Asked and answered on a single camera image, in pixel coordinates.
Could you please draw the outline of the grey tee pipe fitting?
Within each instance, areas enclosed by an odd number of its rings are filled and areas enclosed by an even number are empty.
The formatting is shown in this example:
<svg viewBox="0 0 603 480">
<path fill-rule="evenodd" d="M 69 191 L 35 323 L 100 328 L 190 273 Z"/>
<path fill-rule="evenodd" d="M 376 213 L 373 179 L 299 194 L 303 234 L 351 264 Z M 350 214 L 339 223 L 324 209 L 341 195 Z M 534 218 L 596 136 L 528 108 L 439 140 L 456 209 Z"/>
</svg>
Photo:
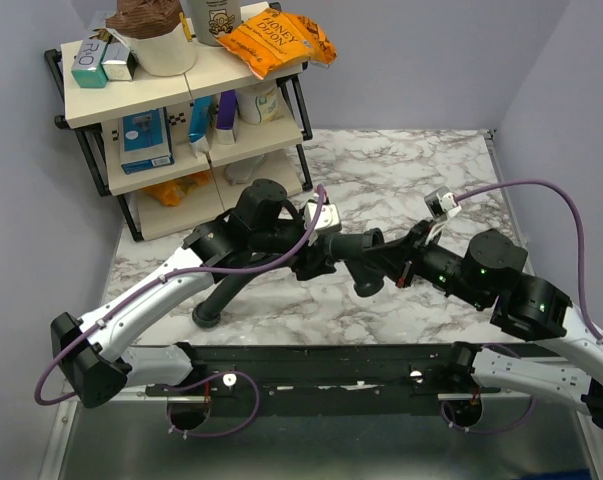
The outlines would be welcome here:
<svg viewBox="0 0 603 480">
<path fill-rule="evenodd" d="M 333 261 L 345 263 L 354 282 L 354 291 L 359 297 L 371 297 L 384 286 L 384 274 L 365 259 L 368 249 L 383 242 L 383 234 L 378 228 L 361 234 L 334 233 L 326 240 L 327 255 Z"/>
</svg>

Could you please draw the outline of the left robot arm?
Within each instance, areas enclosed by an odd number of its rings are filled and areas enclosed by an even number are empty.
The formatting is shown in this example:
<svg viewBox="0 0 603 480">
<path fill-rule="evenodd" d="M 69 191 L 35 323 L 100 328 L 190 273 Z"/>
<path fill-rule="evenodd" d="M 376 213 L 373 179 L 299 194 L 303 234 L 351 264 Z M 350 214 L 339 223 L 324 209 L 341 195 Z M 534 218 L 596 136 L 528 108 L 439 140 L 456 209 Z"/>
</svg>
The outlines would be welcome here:
<svg viewBox="0 0 603 480">
<path fill-rule="evenodd" d="M 281 218 L 289 205 L 280 184 L 257 179 L 235 207 L 197 226 L 130 290 L 78 318 L 59 315 L 51 324 L 53 364 L 81 403 L 95 408 L 126 387 L 154 384 L 182 395 L 195 393 L 203 372 L 184 348 L 133 343 L 173 308 L 216 282 L 282 266 L 341 227 L 338 208 L 322 186 L 302 209 Z"/>
</svg>

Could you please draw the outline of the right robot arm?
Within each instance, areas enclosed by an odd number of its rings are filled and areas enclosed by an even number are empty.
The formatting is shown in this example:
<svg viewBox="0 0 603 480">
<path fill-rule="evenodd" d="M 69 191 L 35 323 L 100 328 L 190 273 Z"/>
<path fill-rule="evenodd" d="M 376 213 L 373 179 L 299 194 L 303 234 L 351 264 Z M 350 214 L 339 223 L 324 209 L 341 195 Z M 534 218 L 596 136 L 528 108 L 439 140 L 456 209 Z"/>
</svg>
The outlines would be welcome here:
<svg viewBox="0 0 603 480">
<path fill-rule="evenodd" d="M 505 388 L 574 407 L 603 430 L 603 329 L 558 287 L 523 271 L 528 253 L 496 229 L 475 235 L 464 255 L 440 246 L 441 227 L 422 221 L 409 233 L 387 242 L 380 230 L 366 234 L 365 265 L 407 288 L 414 278 L 429 282 L 445 296 L 476 310 L 490 310 L 490 322 L 502 332 L 541 346 L 570 363 L 570 368 L 504 357 L 487 347 L 462 348 L 441 367 L 441 379 L 461 392 L 476 383 Z"/>
</svg>

